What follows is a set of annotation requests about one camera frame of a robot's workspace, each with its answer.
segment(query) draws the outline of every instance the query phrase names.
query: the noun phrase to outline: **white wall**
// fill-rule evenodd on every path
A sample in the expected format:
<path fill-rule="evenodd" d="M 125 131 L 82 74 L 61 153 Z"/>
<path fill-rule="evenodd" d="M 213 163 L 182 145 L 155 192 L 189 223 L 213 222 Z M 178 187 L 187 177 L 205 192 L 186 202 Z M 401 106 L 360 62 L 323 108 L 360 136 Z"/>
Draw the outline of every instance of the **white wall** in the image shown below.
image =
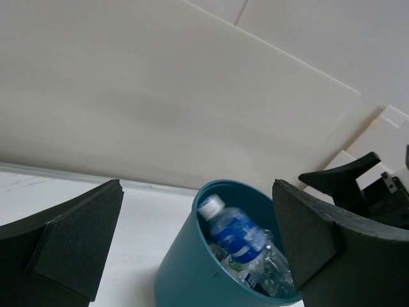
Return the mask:
<path fill-rule="evenodd" d="M 270 194 L 359 99 L 184 1 L 0 5 L 5 162 Z"/>
<path fill-rule="evenodd" d="M 238 27 L 409 113 L 409 1 L 249 0 Z"/>
<path fill-rule="evenodd" d="M 247 0 L 188 0 L 190 3 L 212 13 L 221 19 L 236 24 Z"/>

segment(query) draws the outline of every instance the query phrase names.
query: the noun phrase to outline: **bottle cap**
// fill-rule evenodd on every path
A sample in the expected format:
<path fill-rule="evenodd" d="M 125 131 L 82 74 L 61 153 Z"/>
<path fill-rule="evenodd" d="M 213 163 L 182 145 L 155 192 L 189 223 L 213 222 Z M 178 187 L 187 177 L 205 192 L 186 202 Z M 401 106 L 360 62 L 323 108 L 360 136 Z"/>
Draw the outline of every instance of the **bottle cap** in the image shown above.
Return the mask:
<path fill-rule="evenodd" d="M 205 220 L 210 221 L 223 210 L 224 206 L 224 202 L 217 195 L 211 195 L 200 204 L 197 211 Z"/>

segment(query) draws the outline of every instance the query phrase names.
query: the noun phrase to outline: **white surface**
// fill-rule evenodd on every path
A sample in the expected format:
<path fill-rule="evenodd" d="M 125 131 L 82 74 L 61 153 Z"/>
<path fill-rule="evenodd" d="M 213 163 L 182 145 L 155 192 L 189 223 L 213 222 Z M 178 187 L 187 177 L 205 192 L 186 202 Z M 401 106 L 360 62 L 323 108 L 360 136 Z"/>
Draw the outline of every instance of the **white surface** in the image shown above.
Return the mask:
<path fill-rule="evenodd" d="M 74 198 L 105 180 L 38 170 L 21 175 L 11 170 L 0 166 L 0 225 Z M 98 295 L 90 307 L 154 307 L 156 271 L 190 212 L 194 192 L 121 184 L 125 192 L 121 214 Z"/>
<path fill-rule="evenodd" d="M 342 150 L 341 152 L 338 153 L 338 155 L 334 158 L 334 160 L 331 161 L 330 164 L 325 169 L 332 169 L 336 168 L 338 166 L 342 166 L 348 163 L 351 163 L 355 161 L 356 159 L 361 158 L 359 157 L 353 157 L 351 156 L 348 152 L 345 152 Z M 358 177 L 357 182 L 358 185 L 361 189 L 365 189 L 367 186 L 375 182 L 381 177 L 381 174 L 383 172 L 387 171 L 388 173 L 392 173 L 390 169 L 386 168 L 382 163 L 378 163 L 376 166 L 371 168 L 369 171 L 364 173 L 362 176 Z M 304 189 L 305 192 L 309 193 L 310 195 L 313 195 L 314 197 L 319 198 L 320 200 L 326 201 L 327 203 L 334 204 L 334 201 L 332 197 L 323 194 L 313 187 L 306 187 Z"/>
<path fill-rule="evenodd" d="M 270 194 L 359 99 L 183 1 L 0 5 L 6 162 Z"/>
<path fill-rule="evenodd" d="M 238 26 L 409 114 L 409 1 L 249 0 Z"/>
<path fill-rule="evenodd" d="M 231 24 L 236 24 L 247 0 L 187 0 L 198 7 L 224 19 Z"/>
<path fill-rule="evenodd" d="M 346 150 L 354 157 L 376 152 L 392 171 L 405 165 L 409 144 L 409 115 L 389 106 Z"/>

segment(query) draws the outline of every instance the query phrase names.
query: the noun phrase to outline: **trash bin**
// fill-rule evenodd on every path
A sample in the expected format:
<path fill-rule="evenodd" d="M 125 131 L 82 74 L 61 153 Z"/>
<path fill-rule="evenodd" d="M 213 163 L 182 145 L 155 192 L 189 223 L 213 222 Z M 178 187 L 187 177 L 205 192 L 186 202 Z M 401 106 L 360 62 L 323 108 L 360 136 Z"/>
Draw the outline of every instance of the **trash bin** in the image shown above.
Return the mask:
<path fill-rule="evenodd" d="M 272 307 L 301 300 L 278 299 L 259 294 L 232 278 L 210 251 L 210 238 L 197 206 L 217 194 L 227 207 L 244 210 L 260 227 L 269 229 L 274 243 L 284 252 L 271 198 L 258 190 L 232 180 L 217 180 L 200 189 L 192 212 L 159 267 L 155 282 L 157 307 Z"/>

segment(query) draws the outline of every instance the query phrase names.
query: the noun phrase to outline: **water bottle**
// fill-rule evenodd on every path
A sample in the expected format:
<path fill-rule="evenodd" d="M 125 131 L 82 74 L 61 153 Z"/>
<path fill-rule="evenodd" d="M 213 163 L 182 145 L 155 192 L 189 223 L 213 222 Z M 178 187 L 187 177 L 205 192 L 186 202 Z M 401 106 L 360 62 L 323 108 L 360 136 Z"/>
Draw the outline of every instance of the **water bottle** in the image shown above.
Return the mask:
<path fill-rule="evenodd" d="M 198 207 L 210 224 L 210 235 L 229 254 L 222 265 L 237 280 L 258 292 L 287 298 L 297 292 L 287 259 L 271 242 L 271 235 L 238 208 L 225 208 L 213 195 Z"/>
<path fill-rule="evenodd" d="M 210 250 L 212 251 L 213 255 L 215 255 L 218 261 L 221 262 L 223 261 L 223 259 L 225 259 L 225 257 L 227 257 L 228 254 L 221 246 L 211 241 L 207 241 L 207 245 L 209 246 Z"/>

